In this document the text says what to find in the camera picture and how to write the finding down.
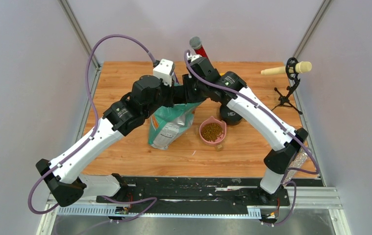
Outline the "green pet food bag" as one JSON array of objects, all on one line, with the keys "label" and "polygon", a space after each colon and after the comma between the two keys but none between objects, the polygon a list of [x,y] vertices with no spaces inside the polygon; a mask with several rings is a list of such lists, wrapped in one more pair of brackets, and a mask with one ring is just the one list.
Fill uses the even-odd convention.
[{"label": "green pet food bag", "polygon": [[195,110],[201,104],[176,104],[173,107],[158,108],[150,116],[148,144],[156,149],[168,149],[173,141],[192,126]]}]

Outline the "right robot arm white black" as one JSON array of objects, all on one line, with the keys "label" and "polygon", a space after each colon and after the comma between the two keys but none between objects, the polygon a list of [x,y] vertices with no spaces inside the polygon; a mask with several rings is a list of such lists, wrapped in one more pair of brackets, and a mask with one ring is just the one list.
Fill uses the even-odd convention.
[{"label": "right robot arm white black", "polygon": [[290,161],[305,147],[307,131],[295,129],[281,120],[236,73],[228,71],[220,75],[208,58],[190,55],[188,51],[184,62],[196,83],[195,90],[201,96],[219,102],[240,115],[271,146],[271,151],[264,158],[267,169],[258,190],[260,202],[271,204],[277,199],[277,189],[283,183]]}]

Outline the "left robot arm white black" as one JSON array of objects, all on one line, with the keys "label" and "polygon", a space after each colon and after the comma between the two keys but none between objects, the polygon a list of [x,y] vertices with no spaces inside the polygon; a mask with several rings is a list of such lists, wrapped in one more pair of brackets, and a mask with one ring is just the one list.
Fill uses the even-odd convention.
[{"label": "left robot arm white black", "polygon": [[110,196],[116,202],[123,202],[128,189],[116,174],[85,175],[82,171],[109,146],[143,125],[158,108],[173,107],[183,101],[182,85],[165,85],[161,78],[143,75],[71,148],[51,161],[41,159],[36,168],[45,176],[44,181],[58,205],[67,207],[89,196]]}]

